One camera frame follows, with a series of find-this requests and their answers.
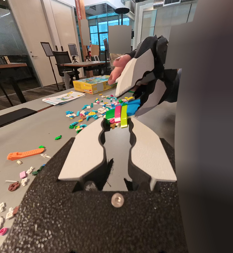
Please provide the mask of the orange brick separator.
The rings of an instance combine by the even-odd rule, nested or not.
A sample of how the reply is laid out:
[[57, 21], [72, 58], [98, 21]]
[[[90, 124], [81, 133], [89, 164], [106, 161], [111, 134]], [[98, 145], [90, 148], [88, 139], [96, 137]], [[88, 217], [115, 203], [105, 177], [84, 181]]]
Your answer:
[[41, 154], [43, 151], [44, 151], [44, 148], [38, 148], [35, 150], [30, 150], [30, 151], [25, 151], [25, 152], [12, 152], [8, 154], [7, 160], [11, 160], [11, 161], [18, 160], [18, 159]]

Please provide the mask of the pile of loose lego pieces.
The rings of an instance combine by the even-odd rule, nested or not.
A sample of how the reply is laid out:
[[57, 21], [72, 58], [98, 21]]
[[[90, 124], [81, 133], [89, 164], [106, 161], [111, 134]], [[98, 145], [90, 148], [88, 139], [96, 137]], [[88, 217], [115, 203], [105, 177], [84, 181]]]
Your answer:
[[[127, 96], [122, 99], [129, 100], [130, 97]], [[93, 103], [84, 104], [80, 111], [77, 111], [76, 113], [74, 113], [73, 111], [66, 111], [66, 116], [74, 120], [74, 122], [71, 122], [69, 124], [68, 128], [74, 129], [76, 133], [79, 133], [81, 130], [87, 127], [88, 123], [92, 122], [92, 119], [105, 119], [105, 113], [106, 111], [111, 109], [111, 104], [116, 103], [119, 100], [120, 99], [114, 97], [113, 94], [106, 96], [104, 96], [103, 94], [99, 94], [99, 97], [97, 97]]]

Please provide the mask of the cork board on stand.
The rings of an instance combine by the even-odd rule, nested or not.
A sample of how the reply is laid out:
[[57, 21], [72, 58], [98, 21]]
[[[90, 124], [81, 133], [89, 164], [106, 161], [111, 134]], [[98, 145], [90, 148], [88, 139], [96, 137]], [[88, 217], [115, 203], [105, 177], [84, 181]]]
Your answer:
[[90, 52], [91, 52], [91, 57], [95, 62], [100, 62], [99, 60], [99, 45], [90, 45]]

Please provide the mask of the multicoloured lego model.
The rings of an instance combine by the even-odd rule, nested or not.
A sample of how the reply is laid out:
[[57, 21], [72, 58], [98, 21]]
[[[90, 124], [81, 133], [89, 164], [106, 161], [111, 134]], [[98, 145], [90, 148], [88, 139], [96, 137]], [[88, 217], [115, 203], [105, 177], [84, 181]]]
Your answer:
[[140, 99], [130, 97], [128, 99], [120, 99], [116, 103], [111, 104], [111, 109], [106, 111], [105, 120], [108, 125], [113, 129], [127, 128], [129, 119], [135, 116], [141, 105]]

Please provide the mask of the wooden desk with black legs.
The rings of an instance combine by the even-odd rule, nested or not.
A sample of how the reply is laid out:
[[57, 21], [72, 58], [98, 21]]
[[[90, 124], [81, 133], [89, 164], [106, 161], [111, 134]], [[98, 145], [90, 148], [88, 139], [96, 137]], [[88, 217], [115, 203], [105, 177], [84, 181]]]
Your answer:
[[98, 70], [99, 75], [102, 75], [102, 69], [107, 69], [110, 66], [110, 62], [99, 61], [99, 62], [76, 62], [76, 63], [67, 63], [67, 64], [56, 64], [57, 66], [63, 66], [64, 70], [66, 68], [74, 69], [75, 79], [79, 80], [78, 69], [83, 68], [85, 71]]

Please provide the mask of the yellow lego box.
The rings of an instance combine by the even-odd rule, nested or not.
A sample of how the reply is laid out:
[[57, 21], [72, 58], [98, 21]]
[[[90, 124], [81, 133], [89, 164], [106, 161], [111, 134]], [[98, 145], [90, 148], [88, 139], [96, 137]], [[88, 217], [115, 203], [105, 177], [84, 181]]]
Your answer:
[[108, 79], [109, 75], [94, 76], [75, 80], [73, 81], [73, 86], [76, 91], [94, 95], [117, 86], [117, 83], [108, 84]]

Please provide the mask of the dark wooden table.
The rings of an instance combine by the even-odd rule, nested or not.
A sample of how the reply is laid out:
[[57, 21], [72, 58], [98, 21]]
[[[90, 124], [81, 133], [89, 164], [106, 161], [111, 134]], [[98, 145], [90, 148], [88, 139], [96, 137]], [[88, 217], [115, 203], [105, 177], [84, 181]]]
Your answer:
[[[20, 68], [20, 67], [27, 67], [27, 64], [26, 63], [11, 63], [11, 64], [1, 64], [0, 65], [0, 69], [9, 69], [9, 68], [13, 68], [13, 69], [17, 69], [17, 68]], [[21, 89], [19, 88], [17, 82], [15, 82], [14, 78], [13, 77], [10, 77], [10, 80], [11, 80], [11, 85], [17, 95], [17, 97], [19, 98], [20, 102], [23, 104], [23, 103], [26, 103], [26, 99], [21, 91]], [[11, 102], [8, 94], [6, 93], [6, 91], [4, 90], [2, 84], [0, 83], [0, 88], [1, 90], [3, 91], [5, 97], [7, 98], [8, 102], [10, 103], [11, 106], [14, 106], [13, 103]]]

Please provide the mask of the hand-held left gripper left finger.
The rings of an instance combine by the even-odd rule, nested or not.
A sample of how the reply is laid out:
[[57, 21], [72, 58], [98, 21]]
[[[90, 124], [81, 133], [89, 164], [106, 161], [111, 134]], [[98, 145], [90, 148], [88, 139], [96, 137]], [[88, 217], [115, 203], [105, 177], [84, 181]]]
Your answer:
[[105, 119], [99, 118], [79, 132], [59, 173], [60, 181], [93, 181], [103, 187], [107, 176]]

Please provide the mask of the dark green lego connector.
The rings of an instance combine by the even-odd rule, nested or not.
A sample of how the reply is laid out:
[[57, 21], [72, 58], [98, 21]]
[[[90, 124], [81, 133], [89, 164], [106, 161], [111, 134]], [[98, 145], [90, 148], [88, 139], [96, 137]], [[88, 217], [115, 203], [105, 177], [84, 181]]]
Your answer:
[[32, 175], [34, 175], [34, 176], [38, 175], [38, 174], [41, 172], [41, 170], [42, 170], [43, 168], [44, 168], [44, 167], [41, 167], [41, 166], [40, 166], [40, 168], [39, 168], [38, 170], [32, 172]]

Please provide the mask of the black table mat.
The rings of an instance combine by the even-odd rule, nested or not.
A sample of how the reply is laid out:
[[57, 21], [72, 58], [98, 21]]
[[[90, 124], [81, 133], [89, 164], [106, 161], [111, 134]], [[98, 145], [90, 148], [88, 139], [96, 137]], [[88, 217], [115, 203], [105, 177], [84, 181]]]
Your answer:
[[21, 109], [6, 113], [4, 115], [1, 115], [0, 128], [36, 113], [37, 111], [32, 110], [32, 109], [21, 108]]

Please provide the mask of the white paper sheet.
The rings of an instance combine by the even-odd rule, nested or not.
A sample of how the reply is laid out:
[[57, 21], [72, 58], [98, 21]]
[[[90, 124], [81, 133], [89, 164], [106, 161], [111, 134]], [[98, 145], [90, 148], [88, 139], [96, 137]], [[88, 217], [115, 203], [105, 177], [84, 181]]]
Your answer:
[[64, 71], [64, 83], [66, 90], [70, 89], [71, 77], [68, 72]]

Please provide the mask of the person's right hand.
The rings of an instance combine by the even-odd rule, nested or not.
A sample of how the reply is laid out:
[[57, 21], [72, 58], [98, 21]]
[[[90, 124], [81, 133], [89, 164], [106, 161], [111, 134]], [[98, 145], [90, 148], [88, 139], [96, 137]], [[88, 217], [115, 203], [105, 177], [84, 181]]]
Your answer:
[[121, 76], [126, 64], [132, 59], [132, 57], [128, 54], [122, 55], [115, 59], [113, 62], [114, 70], [111, 72], [110, 77], [108, 79], [108, 84], [111, 85], [115, 83], [115, 81]]

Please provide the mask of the lego instruction booklets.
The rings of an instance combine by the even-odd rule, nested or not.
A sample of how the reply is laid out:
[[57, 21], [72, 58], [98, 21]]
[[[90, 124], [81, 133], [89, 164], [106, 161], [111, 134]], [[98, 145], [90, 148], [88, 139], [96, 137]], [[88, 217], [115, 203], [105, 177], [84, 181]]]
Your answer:
[[70, 101], [73, 101], [73, 100], [83, 97], [85, 95], [86, 95], [85, 93], [70, 91], [68, 93], [65, 93], [65, 94], [62, 94], [59, 96], [44, 98], [44, 99], [42, 99], [42, 101], [45, 103], [56, 106], [56, 105], [62, 105], [62, 104], [68, 103]]

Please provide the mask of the computer monitor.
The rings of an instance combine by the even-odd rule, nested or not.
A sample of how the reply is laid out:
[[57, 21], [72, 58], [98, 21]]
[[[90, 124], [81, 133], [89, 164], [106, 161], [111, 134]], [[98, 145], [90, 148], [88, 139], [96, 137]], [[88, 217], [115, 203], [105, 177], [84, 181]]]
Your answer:
[[110, 62], [111, 58], [110, 58], [110, 53], [109, 53], [109, 46], [108, 46], [108, 40], [107, 38], [105, 38], [103, 40], [104, 43], [104, 47], [105, 47], [105, 58], [108, 62]]

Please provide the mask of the black mesh office chair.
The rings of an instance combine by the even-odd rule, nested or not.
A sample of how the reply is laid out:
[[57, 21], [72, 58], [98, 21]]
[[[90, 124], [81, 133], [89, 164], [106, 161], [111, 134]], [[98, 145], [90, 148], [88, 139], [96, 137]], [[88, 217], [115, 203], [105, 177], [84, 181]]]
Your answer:
[[[67, 64], [67, 63], [72, 63], [70, 57], [69, 57], [69, 53], [68, 51], [63, 51], [63, 52], [60, 52], [60, 51], [53, 51], [53, 54], [54, 54], [54, 57], [55, 57], [55, 60], [56, 60], [56, 63], [57, 64]], [[74, 73], [74, 69], [72, 68], [66, 68], [64, 70], [64, 67], [63, 66], [57, 66], [58, 68], [58, 73], [61, 77], [64, 78], [64, 71], [68, 72], [70, 77], [71, 77], [71, 81], [70, 81], [70, 88], [73, 87], [73, 80], [75, 78], [75, 73]]]

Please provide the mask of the framed tablet on tripod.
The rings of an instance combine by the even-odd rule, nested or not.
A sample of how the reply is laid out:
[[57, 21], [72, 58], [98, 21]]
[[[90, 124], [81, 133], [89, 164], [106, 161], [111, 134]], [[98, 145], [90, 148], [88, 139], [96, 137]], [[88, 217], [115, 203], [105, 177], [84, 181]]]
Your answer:
[[76, 57], [78, 57], [78, 50], [76, 44], [69, 43], [68, 48], [72, 57], [72, 63], [79, 63], [79, 61], [76, 59]]

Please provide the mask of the black sign stand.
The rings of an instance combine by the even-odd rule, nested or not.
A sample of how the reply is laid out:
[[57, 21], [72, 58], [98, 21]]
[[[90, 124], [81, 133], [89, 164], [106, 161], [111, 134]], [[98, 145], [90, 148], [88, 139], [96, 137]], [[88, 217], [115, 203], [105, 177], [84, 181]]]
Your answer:
[[52, 62], [51, 62], [51, 57], [53, 57], [54, 54], [53, 54], [52, 48], [50, 46], [50, 43], [49, 42], [40, 42], [40, 44], [41, 44], [41, 46], [42, 46], [42, 48], [45, 52], [46, 57], [48, 57], [48, 59], [49, 59], [51, 69], [52, 69], [52, 73], [54, 75], [54, 79], [55, 79], [55, 83], [56, 83], [56, 87], [57, 87], [56, 91], [60, 91], [58, 83], [57, 83], [57, 79], [56, 79], [56, 76], [55, 76], [55, 72], [54, 72], [54, 69], [53, 69], [53, 65], [52, 65]]

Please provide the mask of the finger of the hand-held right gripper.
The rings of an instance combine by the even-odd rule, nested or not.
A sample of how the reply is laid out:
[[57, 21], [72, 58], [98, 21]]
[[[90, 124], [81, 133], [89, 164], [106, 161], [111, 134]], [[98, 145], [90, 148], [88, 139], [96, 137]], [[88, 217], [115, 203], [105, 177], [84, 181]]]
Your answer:
[[125, 66], [121, 75], [116, 79], [115, 96], [119, 98], [131, 90], [138, 81], [142, 80], [146, 72], [154, 69], [154, 56], [152, 49], [148, 49], [138, 58], [131, 59]]
[[141, 116], [155, 108], [159, 104], [165, 92], [166, 85], [163, 81], [158, 79], [149, 82], [144, 96], [140, 98], [141, 104], [135, 113], [135, 117]]

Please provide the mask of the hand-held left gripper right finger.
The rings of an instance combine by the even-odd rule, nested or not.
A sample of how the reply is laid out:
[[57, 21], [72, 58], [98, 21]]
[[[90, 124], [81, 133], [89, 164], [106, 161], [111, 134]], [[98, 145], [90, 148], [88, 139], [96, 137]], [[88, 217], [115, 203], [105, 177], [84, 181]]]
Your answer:
[[158, 135], [131, 118], [128, 175], [135, 189], [153, 191], [157, 182], [176, 182], [177, 177]]

